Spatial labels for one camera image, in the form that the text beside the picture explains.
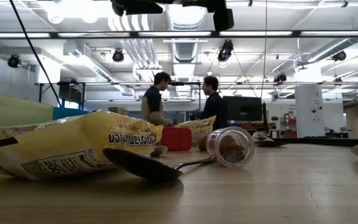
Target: dark shirt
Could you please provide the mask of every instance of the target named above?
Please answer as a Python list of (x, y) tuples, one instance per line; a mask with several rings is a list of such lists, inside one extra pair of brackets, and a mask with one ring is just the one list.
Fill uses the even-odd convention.
[(205, 102), (205, 107), (202, 119), (216, 116), (213, 130), (227, 127), (227, 105), (226, 102), (219, 96), (219, 93), (211, 94)]
[(150, 87), (145, 93), (144, 96), (149, 101), (149, 110), (150, 113), (159, 112), (160, 111), (160, 103), (161, 103), (161, 94), (157, 87)]

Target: desk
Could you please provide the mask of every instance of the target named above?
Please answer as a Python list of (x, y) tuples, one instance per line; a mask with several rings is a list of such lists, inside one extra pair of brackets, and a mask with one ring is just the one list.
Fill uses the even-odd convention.
[[(169, 152), (169, 164), (205, 158)], [(358, 223), (358, 158), (348, 148), (258, 148), (243, 169), (185, 167), (153, 184), (116, 169), (67, 180), (0, 176), (0, 223)]]

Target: hair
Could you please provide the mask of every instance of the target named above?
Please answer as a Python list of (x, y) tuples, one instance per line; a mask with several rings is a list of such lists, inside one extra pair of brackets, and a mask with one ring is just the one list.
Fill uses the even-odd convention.
[(218, 86), (219, 86), (219, 81), (216, 77), (213, 76), (208, 76), (204, 78), (204, 83), (206, 84), (206, 86), (212, 86), (212, 89), (214, 91), (218, 90)]
[(158, 72), (154, 75), (154, 85), (158, 85), (161, 81), (164, 80), (165, 82), (171, 82), (171, 76), (166, 72)]

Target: red container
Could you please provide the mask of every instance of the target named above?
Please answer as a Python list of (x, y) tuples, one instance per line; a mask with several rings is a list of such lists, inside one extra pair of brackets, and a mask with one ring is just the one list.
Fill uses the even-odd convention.
[(163, 128), (161, 145), (168, 151), (187, 151), (191, 149), (191, 130), (188, 128)]

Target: spoon handle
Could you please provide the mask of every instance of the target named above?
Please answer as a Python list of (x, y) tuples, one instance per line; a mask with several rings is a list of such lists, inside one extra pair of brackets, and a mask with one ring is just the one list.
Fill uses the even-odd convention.
[(196, 164), (211, 164), (211, 163), (214, 163), (216, 162), (215, 161), (215, 158), (214, 157), (210, 157), (208, 159), (202, 159), (202, 160), (198, 160), (198, 161), (191, 161), (191, 162), (182, 162), (181, 164), (178, 164), (172, 168), (174, 168), (175, 170), (179, 170), (180, 168), (182, 167), (185, 167), (185, 166), (190, 166), (190, 165), (196, 165)]

